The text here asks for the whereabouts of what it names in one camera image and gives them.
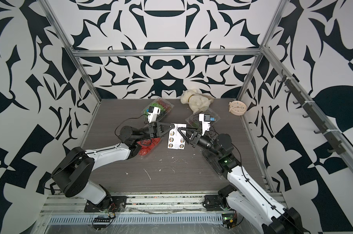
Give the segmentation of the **white sticker sheet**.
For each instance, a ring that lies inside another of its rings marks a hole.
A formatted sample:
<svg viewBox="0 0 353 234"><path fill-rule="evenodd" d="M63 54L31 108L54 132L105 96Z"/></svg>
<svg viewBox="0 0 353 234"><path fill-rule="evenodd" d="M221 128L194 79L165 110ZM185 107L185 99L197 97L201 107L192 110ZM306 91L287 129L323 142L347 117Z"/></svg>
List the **white sticker sheet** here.
<svg viewBox="0 0 353 234"><path fill-rule="evenodd" d="M174 123L174 128L169 131L168 137L168 149L173 150L184 150L185 148L185 139L178 132L179 128L187 127L186 124L176 124Z"/></svg>

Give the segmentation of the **strawberry clamshell box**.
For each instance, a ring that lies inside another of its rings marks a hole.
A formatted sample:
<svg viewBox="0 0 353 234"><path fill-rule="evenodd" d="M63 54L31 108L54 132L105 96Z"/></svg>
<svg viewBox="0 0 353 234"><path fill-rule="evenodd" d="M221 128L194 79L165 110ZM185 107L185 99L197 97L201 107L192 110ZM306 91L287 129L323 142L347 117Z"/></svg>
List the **strawberry clamshell box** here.
<svg viewBox="0 0 353 234"><path fill-rule="evenodd" d="M137 144L141 146L138 154L142 157L149 154L160 142L161 138L151 138L138 141Z"/></svg>

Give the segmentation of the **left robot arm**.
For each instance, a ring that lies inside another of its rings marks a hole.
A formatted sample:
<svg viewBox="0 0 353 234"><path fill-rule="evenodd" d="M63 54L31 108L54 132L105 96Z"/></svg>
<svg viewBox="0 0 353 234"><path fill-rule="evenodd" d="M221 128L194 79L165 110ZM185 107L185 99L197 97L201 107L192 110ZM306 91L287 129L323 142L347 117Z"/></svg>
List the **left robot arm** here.
<svg viewBox="0 0 353 234"><path fill-rule="evenodd" d="M142 140L161 138L175 127L171 123L151 122L144 128L124 126L119 133L120 143L96 150L73 148L54 169L51 179L67 198L86 199L99 210L113 203L110 193L90 180L91 173L110 163L128 160L141 150Z"/></svg>

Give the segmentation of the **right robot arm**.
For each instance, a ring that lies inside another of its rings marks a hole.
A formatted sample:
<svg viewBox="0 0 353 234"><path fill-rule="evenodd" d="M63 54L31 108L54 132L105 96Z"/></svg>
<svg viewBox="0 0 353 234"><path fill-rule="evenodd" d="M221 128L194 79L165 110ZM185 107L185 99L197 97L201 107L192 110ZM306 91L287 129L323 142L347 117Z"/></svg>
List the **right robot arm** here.
<svg viewBox="0 0 353 234"><path fill-rule="evenodd" d="M185 143L203 149L209 164L230 183L218 192L223 208L238 212L261 234L304 233L300 214L271 197L249 175L242 160L235 157L236 146L230 135L219 134L211 138L185 127L178 132Z"/></svg>

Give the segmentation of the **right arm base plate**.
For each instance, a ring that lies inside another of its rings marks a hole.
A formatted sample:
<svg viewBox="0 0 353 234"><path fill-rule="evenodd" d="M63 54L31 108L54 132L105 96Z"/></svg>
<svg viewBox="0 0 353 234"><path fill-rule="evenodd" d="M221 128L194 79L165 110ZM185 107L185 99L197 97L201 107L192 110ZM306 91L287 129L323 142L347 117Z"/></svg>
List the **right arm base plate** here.
<svg viewBox="0 0 353 234"><path fill-rule="evenodd" d="M202 203L207 211L233 211L228 205L229 195L205 195Z"/></svg>

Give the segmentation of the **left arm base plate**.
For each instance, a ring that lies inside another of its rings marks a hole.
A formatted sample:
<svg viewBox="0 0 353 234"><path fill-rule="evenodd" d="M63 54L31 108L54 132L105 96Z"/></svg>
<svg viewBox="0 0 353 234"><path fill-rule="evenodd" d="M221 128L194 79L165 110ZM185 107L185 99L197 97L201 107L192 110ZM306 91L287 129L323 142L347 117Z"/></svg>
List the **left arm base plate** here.
<svg viewBox="0 0 353 234"><path fill-rule="evenodd" d="M87 201L84 212L122 212L126 208L127 198L127 196L112 196L110 199L105 198L99 204L93 204L91 201Z"/></svg>

